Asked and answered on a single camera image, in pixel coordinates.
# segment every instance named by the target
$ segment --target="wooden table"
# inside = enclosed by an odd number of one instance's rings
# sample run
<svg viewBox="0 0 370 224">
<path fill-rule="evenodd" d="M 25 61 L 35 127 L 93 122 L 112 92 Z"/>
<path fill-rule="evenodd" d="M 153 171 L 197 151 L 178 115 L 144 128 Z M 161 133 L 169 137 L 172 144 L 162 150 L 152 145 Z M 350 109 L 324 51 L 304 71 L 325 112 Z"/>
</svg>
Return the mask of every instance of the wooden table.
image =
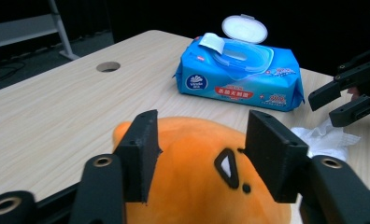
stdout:
<svg viewBox="0 0 370 224">
<path fill-rule="evenodd" d="M 79 182 L 84 163 L 110 153 L 112 131 L 136 115 L 157 109 L 159 118 L 212 119 L 245 132 L 250 109 L 269 113 L 288 128 L 313 129 L 349 95 L 312 112 L 308 101 L 291 112 L 227 103 L 178 93 L 173 75 L 191 39 L 160 31 L 109 48 L 0 90 L 0 194 L 25 189 L 40 201 Z M 119 63 L 100 72 L 102 63 Z M 332 77 L 301 69 L 305 97 Z M 370 188 L 370 115 L 345 133 L 361 137 L 348 163 Z M 299 223 L 294 204 L 293 223 Z"/>
</svg>

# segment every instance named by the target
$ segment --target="orange plush toy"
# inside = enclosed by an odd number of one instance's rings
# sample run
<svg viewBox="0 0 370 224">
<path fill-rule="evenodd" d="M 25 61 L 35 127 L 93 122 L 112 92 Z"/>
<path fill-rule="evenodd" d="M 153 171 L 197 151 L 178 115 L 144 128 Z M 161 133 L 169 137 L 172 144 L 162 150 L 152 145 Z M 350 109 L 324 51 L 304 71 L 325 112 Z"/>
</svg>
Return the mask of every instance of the orange plush toy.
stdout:
<svg viewBox="0 0 370 224">
<path fill-rule="evenodd" d="M 131 122 L 114 131 L 115 148 Z M 127 223 L 290 223 L 244 154 L 246 135 L 206 119 L 158 119 L 158 157 L 146 203 L 126 203 Z"/>
</svg>

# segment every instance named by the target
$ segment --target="plush toy eye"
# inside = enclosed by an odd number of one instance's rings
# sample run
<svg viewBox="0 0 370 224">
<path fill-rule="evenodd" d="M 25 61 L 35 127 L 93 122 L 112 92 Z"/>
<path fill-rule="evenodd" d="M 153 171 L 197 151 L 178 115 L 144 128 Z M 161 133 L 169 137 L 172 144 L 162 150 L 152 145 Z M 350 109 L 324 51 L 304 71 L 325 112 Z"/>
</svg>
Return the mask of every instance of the plush toy eye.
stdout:
<svg viewBox="0 0 370 224">
<path fill-rule="evenodd" d="M 217 159 L 214 160 L 214 165 L 229 187 L 237 189 L 239 181 L 234 152 L 229 148 L 224 149 L 220 155 L 218 155 Z"/>
</svg>

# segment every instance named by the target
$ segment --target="plastic lid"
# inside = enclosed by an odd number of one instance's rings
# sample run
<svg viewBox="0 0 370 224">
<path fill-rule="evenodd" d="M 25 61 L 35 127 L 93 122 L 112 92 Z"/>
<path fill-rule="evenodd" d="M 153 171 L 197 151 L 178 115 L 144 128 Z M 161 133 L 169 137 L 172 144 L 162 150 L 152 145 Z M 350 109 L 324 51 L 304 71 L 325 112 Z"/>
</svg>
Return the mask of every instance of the plastic lid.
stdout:
<svg viewBox="0 0 370 224">
<path fill-rule="evenodd" d="M 267 29 L 247 15 L 230 16 L 222 22 L 223 32 L 232 39 L 259 44 L 267 38 Z"/>
</svg>

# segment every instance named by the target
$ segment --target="dark floor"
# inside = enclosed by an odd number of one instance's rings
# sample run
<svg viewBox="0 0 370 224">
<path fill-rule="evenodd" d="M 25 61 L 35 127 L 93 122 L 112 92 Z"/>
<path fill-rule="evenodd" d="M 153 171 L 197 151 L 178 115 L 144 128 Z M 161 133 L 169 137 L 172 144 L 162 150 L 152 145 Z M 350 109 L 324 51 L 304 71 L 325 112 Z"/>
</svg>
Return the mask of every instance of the dark floor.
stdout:
<svg viewBox="0 0 370 224">
<path fill-rule="evenodd" d="M 111 46 L 114 42 L 112 33 L 103 31 L 71 41 L 70 44 L 73 53 L 83 57 L 99 49 Z M 26 78 L 37 76 L 52 68 L 71 62 L 59 53 L 63 49 L 63 45 L 60 43 L 52 48 L 39 49 L 13 57 L 11 60 L 0 62 L 0 90 Z"/>
</svg>

